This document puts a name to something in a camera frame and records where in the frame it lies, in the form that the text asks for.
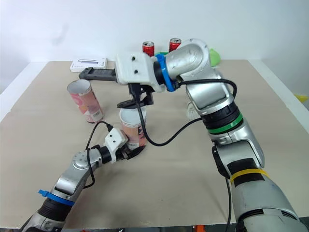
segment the cup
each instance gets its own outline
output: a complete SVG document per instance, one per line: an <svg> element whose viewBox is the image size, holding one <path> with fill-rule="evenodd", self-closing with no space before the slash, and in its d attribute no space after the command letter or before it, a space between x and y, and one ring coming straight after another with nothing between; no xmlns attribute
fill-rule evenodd
<svg viewBox="0 0 309 232"><path fill-rule="evenodd" d="M79 110L86 116L87 122L95 123L103 119L103 111L89 81L73 81L68 85L67 90L77 104Z"/></svg>
<svg viewBox="0 0 309 232"><path fill-rule="evenodd" d="M146 124L146 109L141 108L144 122ZM147 139L141 127L140 116L137 109L121 109L119 112L122 130L128 137L127 146L130 150L134 150L139 146L146 145Z"/></svg>

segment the green ring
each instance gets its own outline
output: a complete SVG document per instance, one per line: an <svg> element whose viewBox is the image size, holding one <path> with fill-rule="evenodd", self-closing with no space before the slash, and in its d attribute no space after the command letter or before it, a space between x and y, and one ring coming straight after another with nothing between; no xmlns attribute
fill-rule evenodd
<svg viewBox="0 0 309 232"><path fill-rule="evenodd" d="M242 121L242 114L240 113L238 115L238 117L234 121L232 121L231 123L229 123L229 124L227 124L223 127L216 128L216 129L208 129L208 132L211 133L211 134L222 133L224 131L227 131L227 130L233 128L234 126L239 124L241 121Z"/></svg>

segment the small box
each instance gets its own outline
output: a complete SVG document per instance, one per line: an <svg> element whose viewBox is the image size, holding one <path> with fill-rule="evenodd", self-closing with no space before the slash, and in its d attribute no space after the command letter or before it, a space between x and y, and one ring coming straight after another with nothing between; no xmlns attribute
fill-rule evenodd
<svg viewBox="0 0 309 232"><path fill-rule="evenodd" d="M106 58L93 58L93 59L75 59L73 60L70 70L73 73L80 73L85 68L106 69Z"/></svg>

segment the paper cup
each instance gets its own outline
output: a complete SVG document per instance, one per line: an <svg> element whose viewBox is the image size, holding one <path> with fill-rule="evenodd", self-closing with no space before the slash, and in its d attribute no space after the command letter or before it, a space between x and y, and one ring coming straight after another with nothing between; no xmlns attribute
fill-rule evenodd
<svg viewBox="0 0 309 232"><path fill-rule="evenodd" d="M146 109L141 108L143 118L146 124ZM140 123L140 116L137 109L121 109L119 113L122 130L128 137L127 146L134 150L139 146L144 146L147 142Z"/></svg>
<svg viewBox="0 0 309 232"><path fill-rule="evenodd" d="M68 85L67 90L77 104L79 110L86 116L87 122L95 123L103 119L103 111L92 91L89 81L73 81Z"/></svg>

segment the red soda can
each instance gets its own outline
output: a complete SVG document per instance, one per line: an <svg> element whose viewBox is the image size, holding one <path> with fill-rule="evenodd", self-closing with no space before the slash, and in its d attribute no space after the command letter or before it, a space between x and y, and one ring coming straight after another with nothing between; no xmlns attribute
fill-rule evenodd
<svg viewBox="0 0 309 232"><path fill-rule="evenodd" d="M169 52L176 50L176 48L182 43L181 39L171 38L169 40Z"/></svg>
<svg viewBox="0 0 309 232"><path fill-rule="evenodd" d="M154 42L146 41L143 42L143 52L153 57L155 55L155 46Z"/></svg>

